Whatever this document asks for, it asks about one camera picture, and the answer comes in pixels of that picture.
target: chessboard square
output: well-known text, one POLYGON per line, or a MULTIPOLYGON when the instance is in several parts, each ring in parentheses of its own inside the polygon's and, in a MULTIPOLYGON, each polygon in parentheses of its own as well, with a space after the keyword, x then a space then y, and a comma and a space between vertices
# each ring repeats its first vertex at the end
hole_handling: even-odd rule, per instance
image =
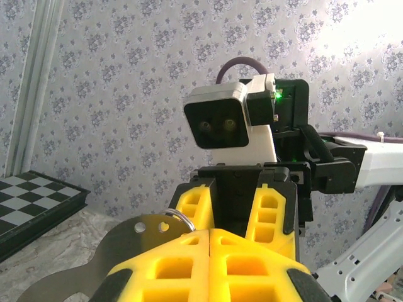
POLYGON ((38 177, 38 178, 30 180, 30 182, 32 182, 33 184, 37 184, 39 186, 46 186, 47 184, 50 184, 52 181, 42 178, 42 177, 38 177))
POLYGON ((0 191, 4 190, 4 189, 7 189, 8 187, 11 187, 11 186, 12 186, 11 184, 8 184, 6 182, 0 181, 0 191))
POLYGON ((1 180, 2 182, 5 182, 7 184, 11 184, 13 186, 16 186, 17 184, 22 184, 23 182, 25 182, 24 179, 18 178, 16 176, 11 176, 11 177, 7 177, 1 180))
POLYGON ((32 191, 40 186, 38 186, 37 184, 33 184, 32 182, 26 181, 26 182, 23 182, 22 184, 18 184, 17 187, 20 187, 27 191, 32 191))
POLYGON ((21 209, 21 208, 23 208, 25 206, 28 206, 31 203, 29 203, 29 202, 27 202, 25 200, 22 200, 22 199, 20 199, 18 197, 14 197, 14 198, 11 198, 9 200, 3 201, 0 204, 2 206, 8 207, 10 209, 19 210, 19 209, 21 209))
POLYGON ((29 214, 29 215, 35 217, 46 210, 47 209, 42 206, 30 203, 28 206, 25 206, 24 208, 20 209, 20 212, 23 212, 23 213, 26 213, 26 214, 29 214))
POLYGON ((62 193, 62 194, 67 195, 69 197, 73 197, 75 195, 80 194, 81 192, 76 190, 76 189, 73 189, 72 187, 65 187, 65 188, 61 189, 59 191, 59 193, 62 193))
POLYGON ((56 193, 49 195, 48 198, 62 202, 62 201, 65 201, 66 199, 69 199, 70 197, 68 197, 67 195, 64 195, 62 193, 56 192, 56 193))
POLYGON ((51 182, 50 184, 47 184, 45 187, 47 187, 48 189, 54 190, 54 191, 58 191, 64 188, 63 185, 58 184, 56 182, 51 182))
POLYGON ((22 174, 20 174, 20 175, 17 175, 16 177, 21 178, 21 179, 24 179, 25 181, 30 181, 30 180, 32 180, 32 179, 37 178, 38 176, 36 176, 36 175, 34 175, 34 174, 31 174, 31 173, 29 173, 29 172, 26 172, 26 173, 22 173, 22 174))
POLYGON ((44 198, 41 198, 41 199, 35 201, 33 204, 36 204, 36 205, 41 206, 46 209, 51 209, 51 208, 54 208, 55 206, 58 206, 60 204, 60 202, 58 202, 54 199, 50 199, 48 197, 44 197, 44 198))
POLYGON ((2 201, 6 201, 6 200, 9 200, 9 199, 11 199, 11 198, 13 198, 13 197, 10 196, 10 195, 8 195, 8 194, 6 194, 6 193, 0 192, 0 203, 1 203, 2 201))
POLYGON ((20 211, 13 211, 6 216, 0 217, 0 220, 10 222, 14 225, 22 225, 26 223, 27 221, 31 220, 33 216, 28 215, 26 213, 20 212, 20 211))
POLYGON ((3 206, 2 204, 0 204, 0 218, 2 216, 6 216, 8 213, 13 212, 13 209, 8 208, 7 206, 3 206))
POLYGON ((38 199, 41 199, 43 196, 40 196, 38 194, 35 194, 33 192, 27 192, 25 194, 19 195, 18 196, 21 199, 24 199, 26 201, 29 201, 30 203, 33 203, 34 201, 37 201, 38 199))
POLYGON ((24 190, 17 186, 8 187, 7 189, 1 190, 2 193, 8 194, 10 196, 16 197, 22 194, 27 193, 27 190, 24 190))
POLYGON ((49 196, 55 191, 48 189, 47 187, 39 187, 38 189, 32 190, 32 193, 38 194, 40 196, 49 196))
POLYGON ((0 236, 15 228, 15 225, 0 219, 0 236))

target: patterned wallpaper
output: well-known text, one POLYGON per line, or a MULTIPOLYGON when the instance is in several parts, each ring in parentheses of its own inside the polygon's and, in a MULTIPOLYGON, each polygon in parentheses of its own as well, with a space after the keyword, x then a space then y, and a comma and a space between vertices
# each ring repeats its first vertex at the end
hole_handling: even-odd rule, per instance
MULTIPOLYGON (((389 21, 400 18, 393 5, 400 4, 66 0, 32 169, 90 189, 90 205, 110 216, 162 210, 209 160, 190 135, 183 98, 238 55, 279 78, 308 81, 318 130, 402 136, 403 39, 389 21)), ((253 74, 238 66, 225 80, 253 74)), ((361 235, 377 189, 314 193, 315 222, 301 241, 309 268, 361 235)))
POLYGON ((0 0, 0 177, 20 95, 36 0, 0 0))

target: chessboard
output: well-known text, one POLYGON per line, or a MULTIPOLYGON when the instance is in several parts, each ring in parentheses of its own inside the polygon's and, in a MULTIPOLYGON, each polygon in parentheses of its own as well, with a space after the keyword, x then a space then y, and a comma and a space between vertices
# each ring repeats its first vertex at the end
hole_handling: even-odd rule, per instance
POLYGON ((0 179, 0 262, 85 207, 88 194, 35 171, 0 179))

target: metal plate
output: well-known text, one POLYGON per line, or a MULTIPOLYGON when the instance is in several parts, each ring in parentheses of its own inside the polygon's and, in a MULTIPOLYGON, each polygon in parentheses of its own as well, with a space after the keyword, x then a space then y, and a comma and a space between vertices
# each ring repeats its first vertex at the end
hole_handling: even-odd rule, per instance
POLYGON ((164 215, 126 220, 106 234, 87 264, 44 277, 30 286, 17 302, 63 302, 75 293, 92 297, 117 264, 189 232, 182 221, 164 215), (166 223, 168 229, 161 228, 161 223, 166 223))

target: wall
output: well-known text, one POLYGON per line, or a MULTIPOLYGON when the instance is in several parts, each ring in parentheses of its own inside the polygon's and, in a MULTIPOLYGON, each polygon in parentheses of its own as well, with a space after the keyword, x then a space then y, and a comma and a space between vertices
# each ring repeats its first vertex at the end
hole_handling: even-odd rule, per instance
MULTIPOLYGON (((398 4, 66 1, 32 169, 90 189, 90 205, 111 216, 162 210, 176 185, 208 162, 181 102, 237 55, 277 77, 306 79, 318 130, 401 136, 403 48, 389 21, 400 16, 395 8, 386 18, 387 5, 398 4)), ((252 74, 238 66, 225 80, 252 74)), ((301 246, 311 269, 360 236, 376 191, 314 194, 315 222, 301 246)))
POLYGON ((4 176, 36 0, 0 0, 0 177, 4 176))

